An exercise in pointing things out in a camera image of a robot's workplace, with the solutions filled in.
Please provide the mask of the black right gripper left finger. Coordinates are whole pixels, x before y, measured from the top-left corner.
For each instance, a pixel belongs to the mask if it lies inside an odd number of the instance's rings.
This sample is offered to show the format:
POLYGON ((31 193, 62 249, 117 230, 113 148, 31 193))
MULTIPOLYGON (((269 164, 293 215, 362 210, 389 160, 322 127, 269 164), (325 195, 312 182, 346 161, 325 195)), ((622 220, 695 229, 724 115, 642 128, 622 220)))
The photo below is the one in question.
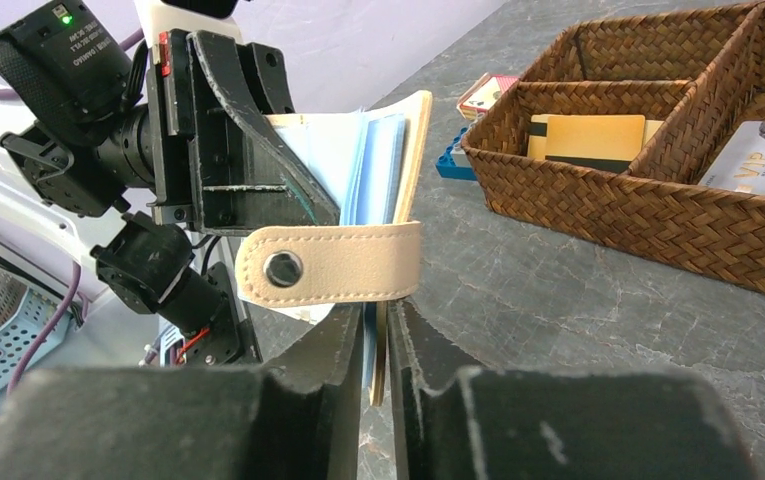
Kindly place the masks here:
POLYGON ((338 306, 260 366, 36 371, 0 409, 0 479, 352 479, 361 325, 338 306))

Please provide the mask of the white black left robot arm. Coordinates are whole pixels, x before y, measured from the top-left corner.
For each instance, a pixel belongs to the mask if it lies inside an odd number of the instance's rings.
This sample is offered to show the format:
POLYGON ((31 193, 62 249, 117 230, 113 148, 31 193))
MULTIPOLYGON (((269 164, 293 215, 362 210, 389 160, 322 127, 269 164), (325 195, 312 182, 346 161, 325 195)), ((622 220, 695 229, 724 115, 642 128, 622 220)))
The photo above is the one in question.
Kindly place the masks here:
POLYGON ((293 109, 279 50, 244 41, 233 1, 140 1, 128 54, 83 1, 0 29, 0 77, 32 114, 0 127, 29 193, 0 217, 92 268, 131 310, 183 336, 179 364, 256 362, 226 271, 192 268, 191 233, 334 226, 340 210, 277 134, 293 109))

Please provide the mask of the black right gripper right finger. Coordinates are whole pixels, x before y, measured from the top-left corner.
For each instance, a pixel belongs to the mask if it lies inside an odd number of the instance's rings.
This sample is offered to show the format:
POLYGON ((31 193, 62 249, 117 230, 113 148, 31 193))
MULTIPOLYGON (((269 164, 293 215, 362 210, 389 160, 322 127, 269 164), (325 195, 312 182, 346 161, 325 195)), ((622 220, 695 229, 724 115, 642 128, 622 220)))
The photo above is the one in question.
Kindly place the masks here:
POLYGON ((676 367, 494 369, 388 309, 401 479, 753 479, 715 389, 676 367))

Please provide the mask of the beige leather card holder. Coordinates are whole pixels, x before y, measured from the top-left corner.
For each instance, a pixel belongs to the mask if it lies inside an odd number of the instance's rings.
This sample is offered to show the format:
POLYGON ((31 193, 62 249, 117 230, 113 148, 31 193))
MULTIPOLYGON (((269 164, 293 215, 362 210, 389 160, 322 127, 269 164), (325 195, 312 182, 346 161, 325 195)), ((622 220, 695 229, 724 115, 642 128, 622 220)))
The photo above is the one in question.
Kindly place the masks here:
POLYGON ((241 299, 316 325, 336 304, 416 291, 422 225, 411 211, 432 103, 418 90, 375 110, 269 116, 341 211, 332 226, 268 226, 244 238, 234 261, 241 299))

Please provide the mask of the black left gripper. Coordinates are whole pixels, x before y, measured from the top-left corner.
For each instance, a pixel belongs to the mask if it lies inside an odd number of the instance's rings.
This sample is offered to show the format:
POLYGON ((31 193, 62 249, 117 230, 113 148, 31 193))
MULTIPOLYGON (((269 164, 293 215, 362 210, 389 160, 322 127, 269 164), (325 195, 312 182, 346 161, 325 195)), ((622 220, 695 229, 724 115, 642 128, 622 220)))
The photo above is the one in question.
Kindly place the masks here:
POLYGON ((269 117, 294 110, 282 52, 173 29, 128 54, 82 1, 0 30, 0 76, 34 116, 0 146, 45 203, 120 212, 89 262, 131 310, 176 327, 179 365, 256 364, 259 344, 213 240, 267 226, 334 226, 340 209, 269 117))

